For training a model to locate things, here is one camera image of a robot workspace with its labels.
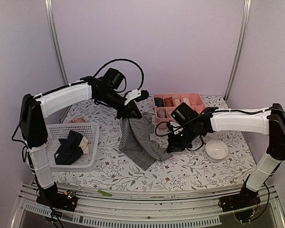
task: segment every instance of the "black cable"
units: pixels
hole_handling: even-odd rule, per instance
[[[205,142],[204,142],[204,140],[203,140],[203,138],[202,138],[202,135],[200,135],[199,138],[200,138],[200,140],[201,140],[201,145],[200,145],[197,149],[195,149],[195,150],[193,150],[193,151],[197,151],[197,150],[199,150],[200,148],[202,148],[203,145],[205,145]]]
[[[56,227],[56,228],[59,228],[55,222],[53,221],[54,220],[54,217],[53,215],[56,216],[57,218],[57,221],[59,222],[59,224],[61,225],[62,228],[65,228],[64,225],[62,224],[60,218],[59,218],[59,215],[58,213],[53,209],[53,206],[49,203],[48,199],[46,198],[46,196],[44,195],[44,192],[43,192],[43,188],[40,186],[38,180],[37,180],[37,177],[35,176],[35,181],[36,181],[36,184],[38,186],[38,189],[36,190],[36,194],[37,194],[37,191],[39,192],[39,195],[40,197],[43,198],[43,200],[48,204],[49,208],[51,209],[52,213],[51,213],[51,217],[52,217],[52,224]]]
[[[16,126],[16,129],[15,129],[13,135],[11,136],[11,140],[12,140],[13,142],[19,142],[19,143],[24,144],[24,146],[22,147],[21,156],[22,156],[22,161],[25,163],[26,158],[27,158],[27,155],[28,155],[28,151],[27,151],[28,146],[27,146],[27,144],[26,144],[23,140],[15,139],[15,135],[16,135],[16,133],[17,133],[19,127],[20,127],[20,123],[21,123],[21,121],[22,121],[22,118],[23,118],[23,117],[20,118],[20,120],[19,120],[19,122],[18,122],[18,124],[17,124],[17,126]]]
[[[125,61],[125,62],[130,62],[130,63],[133,63],[135,66],[137,66],[139,68],[139,70],[141,71],[141,74],[142,74],[142,80],[141,80],[141,84],[139,85],[138,89],[140,89],[142,86],[143,86],[143,81],[144,81],[144,73],[143,73],[143,69],[137,64],[135,63],[134,61],[130,60],[130,59],[127,59],[127,58],[117,58],[117,59],[113,59],[107,63],[105,63],[101,68],[99,68],[97,70],[97,72],[92,76],[92,78],[96,77],[99,72],[104,69],[107,65],[113,63],[113,62],[117,62],[117,61]]]
[[[27,156],[28,156],[28,151],[27,151],[27,146],[24,146],[24,147],[22,147],[22,153],[21,153],[21,155],[22,155],[22,161],[25,163],[25,161],[26,161],[26,159],[27,159]]]
[[[265,187],[267,188],[267,192],[268,192],[267,203],[266,203],[264,209],[262,210],[262,212],[261,212],[257,217],[253,217],[250,221],[249,221],[249,220],[246,220],[246,221],[244,221],[244,222],[242,222],[242,223],[253,222],[253,221],[257,220],[259,217],[261,217],[261,216],[264,214],[264,212],[266,211],[266,209],[267,209],[267,207],[268,207],[268,204],[269,204],[270,191],[269,191],[269,188],[267,187],[267,185],[266,185],[265,183],[264,183],[264,185],[265,185]]]

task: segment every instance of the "white plastic basket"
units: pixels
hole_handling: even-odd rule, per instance
[[[60,142],[58,139],[67,138],[70,130],[82,134],[88,139],[89,153],[83,154],[71,165],[56,165],[54,154]],[[95,161],[99,137],[99,125],[97,123],[62,123],[47,125],[47,159],[52,171],[90,172]]]

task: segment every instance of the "rolled sock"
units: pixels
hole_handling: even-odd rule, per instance
[[[184,103],[186,103],[188,106],[191,105],[189,98],[184,97],[184,98],[182,98],[182,101],[183,101]]]
[[[163,99],[161,99],[160,97],[155,98],[154,101],[155,101],[156,107],[164,107],[165,106]]]
[[[171,97],[167,97],[164,99],[164,102],[165,102],[165,106],[166,107],[173,107],[173,101],[172,101],[172,98]]]
[[[159,118],[166,118],[166,111],[164,110],[164,109],[161,109],[161,110],[158,110],[157,111],[157,116],[159,117]]]
[[[181,101],[178,98],[175,98],[173,102],[175,106],[179,106],[181,104]]]

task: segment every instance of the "white wall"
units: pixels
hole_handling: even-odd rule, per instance
[[[0,0],[0,228],[32,174],[10,137],[24,94],[61,86],[43,0]]]
[[[285,0],[252,1],[251,15],[237,79],[229,105],[257,108],[280,103],[285,109]],[[257,160],[268,138],[245,134]],[[285,162],[274,175],[285,212]]]
[[[59,44],[70,82],[105,62],[129,58],[150,93],[223,95],[237,47],[243,0],[54,0]],[[129,89],[130,63],[116,63]]]

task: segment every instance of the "metal base frame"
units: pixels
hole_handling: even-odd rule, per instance
[[[50,217],[50,209],[36,203],[37,186],[24,184],[18,197],[18,207],[12,228],[18,228],[24,210]],[[226,214],[218,206],[222,196],[240,191],[240,186],[184,192],[128,192],[108,190],[111,197],[94,189],[58,184],[59,192],[76,190],[78,205],[75,212],[62,212],[64,222],[95,228],[172,228],[211,227],[221,224]],[[285,228],[285,217],[274,186],[270,186],[270,205],[278,227]],[[261,205],[266,204],[267,189],[259,191]]]

